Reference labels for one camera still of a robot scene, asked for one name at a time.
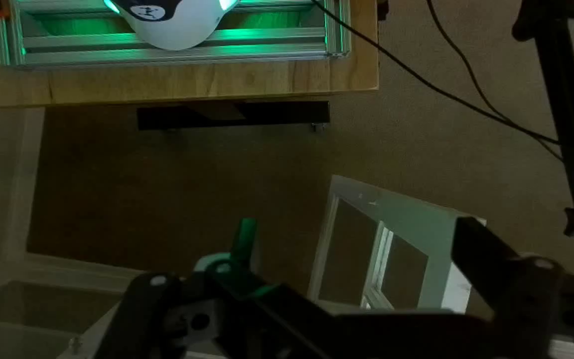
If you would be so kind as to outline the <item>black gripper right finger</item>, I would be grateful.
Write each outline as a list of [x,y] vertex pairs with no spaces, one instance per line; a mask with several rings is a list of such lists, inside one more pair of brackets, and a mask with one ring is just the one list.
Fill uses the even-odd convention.
[[574,273],[543,255],[521,255],[477,217],[459,217],[453,263],[493,307],[501,359],[553,359],[557,337],[574,343]]

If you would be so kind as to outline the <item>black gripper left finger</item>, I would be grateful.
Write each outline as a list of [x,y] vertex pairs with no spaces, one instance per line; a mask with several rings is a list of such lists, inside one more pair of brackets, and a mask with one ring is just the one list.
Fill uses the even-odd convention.
[[150,271],[126,287],[94,359],[188,359],[210,343],[228,359],[315,359],[305,313],[315,305],[254,269],[256,221],[232,251],[206,255],[190,277]]

